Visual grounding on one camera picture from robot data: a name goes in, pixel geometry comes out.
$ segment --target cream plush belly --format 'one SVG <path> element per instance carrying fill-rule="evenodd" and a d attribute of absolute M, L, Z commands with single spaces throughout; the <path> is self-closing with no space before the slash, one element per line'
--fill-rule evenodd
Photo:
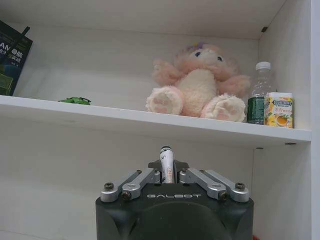
<path fill-rule="evenodd" d="M 176 87 L 183 93 L 182 115 L 191 117 L 199 117 L 205 104 L 217 95 L 215 77 L 205 69 L 193 70 Z"/>

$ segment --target small green toy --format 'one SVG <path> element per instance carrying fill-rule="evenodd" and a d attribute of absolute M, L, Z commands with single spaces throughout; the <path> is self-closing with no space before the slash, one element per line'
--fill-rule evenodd
<path fill-rule="evenodd" d="M 62 103 L 70 103 L 70 104 L 82 104 L 82 105 L 90 105 L 91 101 L 89 99 L 86 99 L 84 97 L 69 97 L 64 100 L 60 100 L 59 102 Z"/>

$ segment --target product box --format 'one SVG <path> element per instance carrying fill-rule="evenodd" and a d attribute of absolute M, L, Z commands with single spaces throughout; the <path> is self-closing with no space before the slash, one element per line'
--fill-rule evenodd
<path fill-rule="evenodd" d="M 18 31 L 0 21 L 0 60 L 20 35 Z M 24 36 L 0 63 L 0 95 L 12 96 L 14 94 L 32 43 Z"/>
<path fill-rule="evenodd" d="M 264 98 L 264 125 L 292 129 L 294 99 L 292 93 L 270 92 Z"/>

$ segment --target bolt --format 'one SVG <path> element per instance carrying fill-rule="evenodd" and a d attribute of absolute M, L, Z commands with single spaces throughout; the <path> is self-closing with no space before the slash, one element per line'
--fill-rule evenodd
<path fill-rule="evenodd" d="M 237 182 L 235 184 L 235 188 L 239 189 L 239 190 L 244 190 L 246 188 L 245 184 L 241 183 L 241 182 Z"/>
<path fill-rule="evenodd" d="M 104 184 L 104 190 L 112 190 L 114 189 L 114 184 L 112 182 L 107 182 Z"/>
<path fill-rule="evenodd" d="M 229 197 L 229 194 L 226 191 L 221 191 L 218 194 L 219 201 L 225 202 Z"/>
<path fill-rule="evenodd" d="M 121 193 L 121 197 L 122 197 L 123 200 L 129 201 L 131 199 L 131 193 L 125 191 L 125 192 Z"/>

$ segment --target plush toy foot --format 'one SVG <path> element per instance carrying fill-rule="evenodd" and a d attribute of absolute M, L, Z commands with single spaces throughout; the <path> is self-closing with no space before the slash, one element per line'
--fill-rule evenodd
<path fill-rule="evenodd" d="M 236 96 L 227 94 L 213 98 L 202 110 L 201 117 L 233 122 L 245 119 L 245 103 Z"/>
<path fill-rule="evenodd" d="M 183 94 L 174 86 L 154 88 L 145 106 L 149 112 L 179 115 L 183 108 Z"/>

